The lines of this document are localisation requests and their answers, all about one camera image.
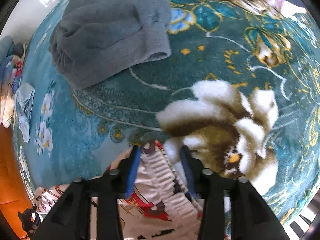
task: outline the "orange wooden furniture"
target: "orange wooden furniture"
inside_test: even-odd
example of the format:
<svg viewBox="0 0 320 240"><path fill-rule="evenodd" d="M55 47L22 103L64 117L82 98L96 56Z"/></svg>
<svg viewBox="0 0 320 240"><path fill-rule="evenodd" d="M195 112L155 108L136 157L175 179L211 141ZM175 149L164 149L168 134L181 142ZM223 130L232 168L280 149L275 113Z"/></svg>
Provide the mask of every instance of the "orange wooden furniture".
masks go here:
<svg viewBox="0 0 320 240"><path fill-rule="evenodd" d="M14 157L11 129L0 125L0 210L20 239L26 232L17 213L31 206Z"/></svg>

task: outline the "stack of clothes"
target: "stack of clothes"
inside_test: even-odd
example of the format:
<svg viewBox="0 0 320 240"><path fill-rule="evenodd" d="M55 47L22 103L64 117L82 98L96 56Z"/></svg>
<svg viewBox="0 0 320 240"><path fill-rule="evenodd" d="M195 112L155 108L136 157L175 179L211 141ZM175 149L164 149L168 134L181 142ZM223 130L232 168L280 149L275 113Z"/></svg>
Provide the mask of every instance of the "stack of clothes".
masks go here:
<svg viewBox="0 0 320 240"><path fill-rule="evenodd" d="M0 40L0 124L8 128L14 111L14 94L19 88L24 46L11 36Z"/></svg>

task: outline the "blue cloth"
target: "blue cloth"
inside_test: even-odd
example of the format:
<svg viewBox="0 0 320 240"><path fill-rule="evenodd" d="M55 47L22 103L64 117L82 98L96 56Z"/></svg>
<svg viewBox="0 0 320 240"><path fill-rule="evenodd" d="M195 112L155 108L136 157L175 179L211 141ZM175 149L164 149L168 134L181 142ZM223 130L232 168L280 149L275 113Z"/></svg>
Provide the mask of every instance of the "blue cloth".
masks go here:
<svg viewBox="0 0 320 240"><path fill-rule="evenodd" d="M5 36L0 40L0 63L13 52L14 41L11 36Z"/></svg>
<svg viewBox="0 0 320 240"><path fill-rule="evenodd" d="M21 75L20 75L20 76L16 76L16 77L14 78L13 87L12 87L12 93L13 93L13 94L15 94L16 91L18 90L19 84L20 84L20 80L21 80Z"/></svg>
<svg viewBox="0 0 320 240"><path fill-rule="evenodd" d="M28 83L23 83L14 96L14 106L19 118L19 129L22 132L24 142L30 139L29 122L33 105L34 87Z"/></svg>
<svg viewBox="0 0 320 240"><path fill-rule="evenodd" d="M12 61L12 58L13 58L13 56L8 56L1 62L1 65L0 65L0 84L4 80L4 77L9 78L11 75L12 68L13 68L14 64L11 63L8 65L8 63Z"/></svg>

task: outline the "gray towel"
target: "gray towel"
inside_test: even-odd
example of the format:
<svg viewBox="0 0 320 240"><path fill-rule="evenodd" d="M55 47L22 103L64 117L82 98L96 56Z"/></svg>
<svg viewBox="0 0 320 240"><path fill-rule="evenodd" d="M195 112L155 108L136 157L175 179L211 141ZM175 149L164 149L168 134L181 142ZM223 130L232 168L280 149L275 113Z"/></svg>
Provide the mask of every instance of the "gray towel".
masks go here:
<svg viewBox="0 0 320 240"><path fill-rule="evenodd" d="M29 122L35 89L28 83L22 83L14 95L14 109L19 118L19 129L25 142L30 140Z"/></svg>
<svg viewBox="0 0 320 240"><path fill-rule="evenodd" d="M70 0L50 37L52 60L85 88L142 62L170 56L167 0Z"/></svg>

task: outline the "fabric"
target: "fabric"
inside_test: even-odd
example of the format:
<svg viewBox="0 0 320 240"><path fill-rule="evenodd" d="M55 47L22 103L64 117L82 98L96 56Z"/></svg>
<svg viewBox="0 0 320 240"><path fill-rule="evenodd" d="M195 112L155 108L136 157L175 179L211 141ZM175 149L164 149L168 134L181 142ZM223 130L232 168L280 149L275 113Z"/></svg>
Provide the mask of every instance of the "fabric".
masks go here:
<svg viewBox="0 0 320 240"><path fill-rule="evenodd" d="M129 157L131 150L129 148L123 152L108 169L117 168L122 159ZM67 187L37 188L36 211L47 214ZM177 187L180 192L174 194ZM98 199L95 198L92 212L96 213L98 205ZM202 207L188 193L157 140L151 140L141 148L134 192L128 199L119 199L118 207L124 239L141 239L141 236L151 239L156 235L163 236L161 239L196 240L198 237ZM92 230L96 228L96 216L91 213L90 217L90 239L97 239L96 230Z"/></svg>
<svg viewBox="0 0 320 240"><path fill-rule="evenodd" d="M30 139L29 122L34 93L34 87L28 83L23 83L14 96L14 108L19 118L19 129L22 132L24 142L28 142Z"/></svg>
<svg viewBox="0 0 320 240"><path fill-rule="evenodd" d="M14 42L11 36L5 36L0 40L0 64L7 56L12 55Z"/></svg>
<svg viewBox="0 0 320 240"><path fill-rule="evenodd" d="M170 56L166 0L70 0L50 37L57 70L86 88L142 62Z"/></svg>
<svg viewBox="0 0 320 240"><path fill-rule="evenodd" d="M21 57L22 61L24 61L24 57L25 57L25 55L26 55L27 47L28 47L28 43L24 43L24 44L23 44L24 52L23 52L23 55L22 55L22 57Z"/></svg>
<svg viewBox="0 0 320 240"><path fill-rule="evenodd" d="M174 109L172 115L185 114L190 119L187 129L183 126L175 130L180 135L185 131L181 135L184 138L195 140L199 136L199 141L204 141L203 147L194 151L208 160L204 165L216 165L214 160L220 157L219 167L225 171L235 168L237 172L240 154L227 156L229 151L225 150L238 147L240 133L224 131L219 126L221 120L213 123L219 116L206 102L214 99L212 105L219 106L221 111L227 109L227 113L235 116L234 122L238 122L243 117L235 115L237 112L231 108L242 107L239 100L233 103L238 93L209 89L204 93L208 97L198 97L199 93L193 90L203 81L225 81L248 101L256 90L267 93L267 98L256 95L264 116L269 116L268 110L274 108L274 97L278 118L269 133L268 130L261 133L267 136L258 149L262 152L264 149L266 156L269 153L276 156L277 172L274 185L267 185L270 189L263 198L282 224L290 223L320 186L320 32L316 23L306 14L284 18L263 0L169 1L172 17L168 37L172 55L135 65L86 89L70 88L57 69L51 67L52 56L47 51L52 30L61 20L68 0L59 3L39 26L28 46L21 78L21 82L36 89L29 143L23 142L18 120L13 129L16 156L23 152L28 168L21 169L29 194L40 186L50 188L68 184L75 178L101 175L125 149L134 144L144 145L151 138L167 146L170 137L163 132L165 127L160 126L156 116L180 100L194 102L188 108ZM261 104L264 101L270 102L266 109ZM245 108L253 111L253 117L247 118L253 120L252 125L264 127L268 122L255 118L254 105L249 101ZM206 116L212 113L212 117L201 118L200 122L195 116L198 109L204 108ZM228 127L236 130L234 125ZM241 130L245 138L246 127ZM209 131L207 137L200 133L205 129ZM215 144L214 148L207 143L217 129L218 134L228 134L230 145ZM248 156L256 164L262 157L253 157L249 150ZM271 170L265 165L257 167L264 185L269 172L275 174L274 166ZM175 169L179 168L177 160Z"/></svg>
<svg viewBox="0 0 320 240"><path fill-rule="evenodd" d="M17 43L13 46L13 52L12 54L17 55L18 57L22 57L24 54L24 48L21 43Z"/></svg>
<svg viewBox="0 0 320 240"><path fill-rule="evenodd" d="M296 6L286 0L265 0L268 4L276 8L284 17L291 17L295 13L307 13L307 10L304 7L304 4L300 2L300 6Z"/></svg>
<svg viewBox="0 0 320 240"><path fill-rule="evenodd" d="M7 60L4 60L3 63L5 65L4 73L1 80L1 92L0 92L0 124L2 123L3 114L4 114L4 108L5 104L7 102L8 97L8 90L9 90L9 83L11 80L14 79L15 71L14 71L14 62L13 62L13 56L9 56L8 63Z"/></svg>
<svg viewBox="0 0 320 240"><path fill-rule="evenodd" d="M12 73L11 73L8 88L7 88L8 93L7 93L7 99L5 102L3 119L2 119L2 124L5 128L8 128L12 122L12 116L14 111L13 97L15 93L13 92L14 80L16 79L17 75L21 75L22 66L23 66L21 58L19 58L16 55L13 55L12 63L13 63L13 69L12 69Z"/></svg>
<svg viewBox="0 0 320 240"><path fill-rule="evenodd" d="M16 72L16 76L14 77L14 81L13 81L13 86L12 86L12 93L13 94L15 94L19 88L22 69L23 69L23 60L21 59L20 63L18 63L18 65L17 65L17 72Z"/></svg>

